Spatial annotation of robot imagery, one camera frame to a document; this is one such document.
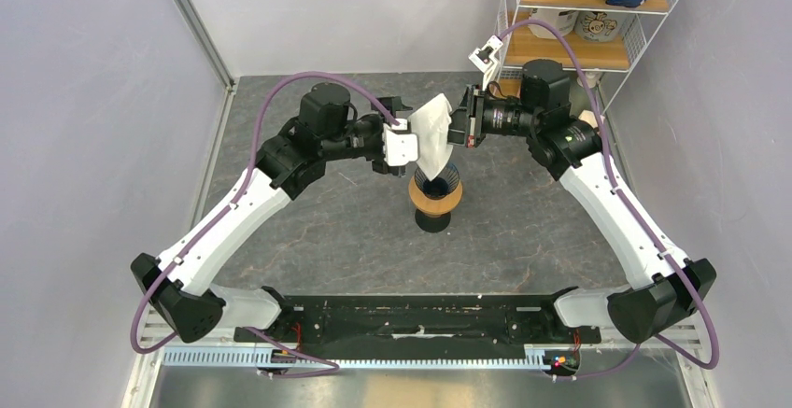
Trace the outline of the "white paper coffee filter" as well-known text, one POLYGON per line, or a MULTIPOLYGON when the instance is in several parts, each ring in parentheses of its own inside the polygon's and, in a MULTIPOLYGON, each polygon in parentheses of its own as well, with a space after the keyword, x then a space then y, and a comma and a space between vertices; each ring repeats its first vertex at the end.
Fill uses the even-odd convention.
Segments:
POLYGON ((441 174, 452 155, 453 147, 447 140, 451 110, 446 95, 439 93, 408 117, 410 129, 417 136, 417 166, 429 180, 441 174))

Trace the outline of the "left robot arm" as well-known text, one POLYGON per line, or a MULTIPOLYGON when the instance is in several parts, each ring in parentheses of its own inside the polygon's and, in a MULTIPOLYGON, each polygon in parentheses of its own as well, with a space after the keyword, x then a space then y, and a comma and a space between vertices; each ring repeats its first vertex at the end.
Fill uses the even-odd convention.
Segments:
POLYGON ((298 114, 257 146, 253 162, 231 190, 188 234, 156 256, 142 253, 131 271, 171 328, 189 344, 216 328, 254 327, 271 341, 287 338, 293 317, 273 289, 214 284, 220 269, 261 225, 324 177, 328 162, 364 158, 375 172, 400 176, 417 159, 406 110, 397 96, 376 97, 359 114, 348 88, 322 82, 306 93, 298 114))

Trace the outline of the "orange coffee dripper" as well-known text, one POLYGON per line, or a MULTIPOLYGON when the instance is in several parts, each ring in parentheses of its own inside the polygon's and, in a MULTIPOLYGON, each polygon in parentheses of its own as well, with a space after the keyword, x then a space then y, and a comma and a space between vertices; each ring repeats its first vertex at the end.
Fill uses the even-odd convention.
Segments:
POLYGON ((409 181, 409 198, 415 207, 415 221, 418 227, 429 233, 444 231, 450 224, 453 210, 460 204, 463 186, 457 185, 447 195, 439 199, 427 196, 414 178, 409 181))

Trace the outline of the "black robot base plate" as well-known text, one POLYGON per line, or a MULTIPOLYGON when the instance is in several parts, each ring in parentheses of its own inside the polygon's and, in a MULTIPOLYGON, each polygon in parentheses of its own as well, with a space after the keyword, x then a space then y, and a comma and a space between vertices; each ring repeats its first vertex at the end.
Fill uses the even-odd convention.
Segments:
POLYGON ((558 294, 285 296, 264 334, 322 359, 520 359, 525 345, 601 342, 562 324, 558 294))

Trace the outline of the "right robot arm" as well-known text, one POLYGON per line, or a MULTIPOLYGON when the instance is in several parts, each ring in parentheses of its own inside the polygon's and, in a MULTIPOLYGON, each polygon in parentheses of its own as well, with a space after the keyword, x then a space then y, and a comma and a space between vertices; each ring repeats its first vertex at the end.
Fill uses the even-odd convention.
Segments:
POLYGON ((626 288, 559 295, 539 316, 541 334, 561 342, 576 327, 610 326, 643 343, 694 315, 717 273, 709 260, 691 260, 648 216, 604 153, 597 130, 572 115, 571 86, 552 60, 523 65, 517 96, 470 85, 451 114, 448 140, 477 148, 487 135, 524 139, 532 158, 584 207, 623 268, 626 288))

